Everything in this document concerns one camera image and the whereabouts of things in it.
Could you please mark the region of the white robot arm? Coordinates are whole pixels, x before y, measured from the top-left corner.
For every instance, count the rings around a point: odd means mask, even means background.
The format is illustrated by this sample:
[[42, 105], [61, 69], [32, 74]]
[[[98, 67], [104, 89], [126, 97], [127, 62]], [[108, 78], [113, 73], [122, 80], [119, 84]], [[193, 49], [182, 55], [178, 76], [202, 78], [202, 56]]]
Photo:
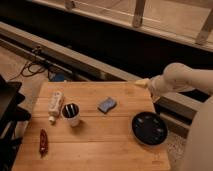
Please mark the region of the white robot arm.
[[[213, 171], [213, 70], [171, 63], [161, 75], [139, 79], [134, 84], [147, 88], [154, 97], [170, 98], [195, 110], [180, 171]], [[194, 89], [209, 98], [198, 102], [181, 95], [181, 92]]]

